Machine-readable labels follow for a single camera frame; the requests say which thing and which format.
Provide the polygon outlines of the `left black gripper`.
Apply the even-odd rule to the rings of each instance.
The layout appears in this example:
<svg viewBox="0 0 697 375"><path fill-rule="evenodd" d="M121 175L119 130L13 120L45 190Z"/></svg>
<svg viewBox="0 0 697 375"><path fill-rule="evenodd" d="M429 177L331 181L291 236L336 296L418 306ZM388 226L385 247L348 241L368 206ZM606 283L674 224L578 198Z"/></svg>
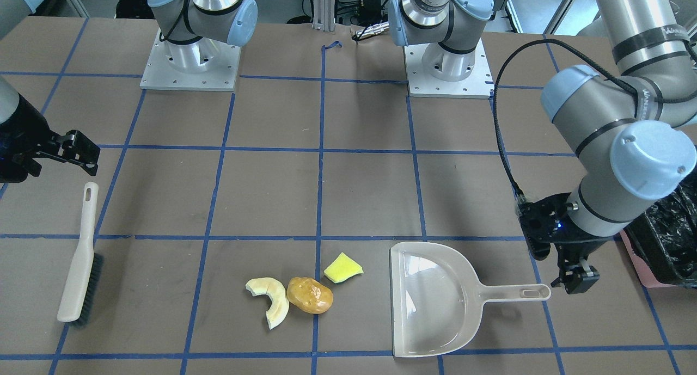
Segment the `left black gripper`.
<svg viewBox="0 0 697 375"><path fill-rule="evenodd" d="M570 193L560 193L530 202L520 194L516 206L533 259L543 261L551 247L556 248L559 276L551 286L564 286L567 294L578 294L585 293L600 278L597 269L588 263L588 256L613 236L595 236L578 227L568 215L572 211L568 196Z"/></svg>

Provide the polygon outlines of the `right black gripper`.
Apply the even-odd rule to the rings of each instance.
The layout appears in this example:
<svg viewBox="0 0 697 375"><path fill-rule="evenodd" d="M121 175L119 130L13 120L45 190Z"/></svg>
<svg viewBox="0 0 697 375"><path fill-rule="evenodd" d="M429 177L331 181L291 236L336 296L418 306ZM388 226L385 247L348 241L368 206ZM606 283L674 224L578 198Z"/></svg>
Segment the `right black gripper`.
<svg viewBox="0 0 697 375"><path fill-rule="evenodd" d="M63 136L50 129L41 115L20 93L10 105L14 112L1 125L1 182L23 182L40 176L37 158L49 158L81 167L96 176L100 148L79 130Z"/></svg>

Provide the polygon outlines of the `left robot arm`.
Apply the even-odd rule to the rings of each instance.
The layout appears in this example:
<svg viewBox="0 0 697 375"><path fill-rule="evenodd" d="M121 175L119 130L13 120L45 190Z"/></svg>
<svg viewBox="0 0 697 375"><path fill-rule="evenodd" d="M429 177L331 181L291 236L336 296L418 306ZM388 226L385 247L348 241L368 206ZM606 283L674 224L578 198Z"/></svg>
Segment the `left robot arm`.
<svg viewBox="0 0 697 375"><path fill-rule="evenodd" d="M485 82L484 92L529 251L543 260L555 246L559 276L551 286L564 286L567 294L585 293L599 279L588 263L595 249L671 194L695 167L695 146L677 130L695 124L695 53L670 1L596 3L619 76L565 42L540 39L515 50L495 82ZM426 44L421 62L430 77L462 82L477 68L475 51L493 17L493 0L389 0L387 10L396 45ZM525 48L545 44L585 62L558 72L540 97L586 174L571 193L530 202L504 154L497 97L510 61Z"/></svg>

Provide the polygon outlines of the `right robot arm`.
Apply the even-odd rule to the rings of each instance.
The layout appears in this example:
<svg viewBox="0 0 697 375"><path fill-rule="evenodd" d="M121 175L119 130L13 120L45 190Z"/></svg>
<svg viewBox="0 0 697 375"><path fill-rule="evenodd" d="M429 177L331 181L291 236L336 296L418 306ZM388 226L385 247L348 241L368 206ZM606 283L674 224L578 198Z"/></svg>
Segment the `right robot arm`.
<svg viewBox="0 0 697 375"><path fill-rule="evenodd" d="M141 88L234 90L241 47L257 21L255 0L146 0L159 26ZM49 158L98 170L100 148L82 132L61 135L7 80L1 86L1 177L3 183L37 177Z"/></svg>

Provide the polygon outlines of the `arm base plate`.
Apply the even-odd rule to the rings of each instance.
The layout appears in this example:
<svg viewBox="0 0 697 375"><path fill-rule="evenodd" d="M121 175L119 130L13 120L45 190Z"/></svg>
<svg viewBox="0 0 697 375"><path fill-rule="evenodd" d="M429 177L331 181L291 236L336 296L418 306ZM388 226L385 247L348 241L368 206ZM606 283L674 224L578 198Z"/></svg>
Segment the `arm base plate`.
<svg viewBox="0 0 697 375"><path fill-rule="evenodd" d="M149 90L234 92L241 47L202 38L189 45L160 41L160 30L140 87Z"/></svg>
<svg viewBox="0 0 697 375"><path fill-rule="evenodd" d="M456 54L438 43L403 48L411 97L488 99L494 80L483 41L473 52Z"/></svg>

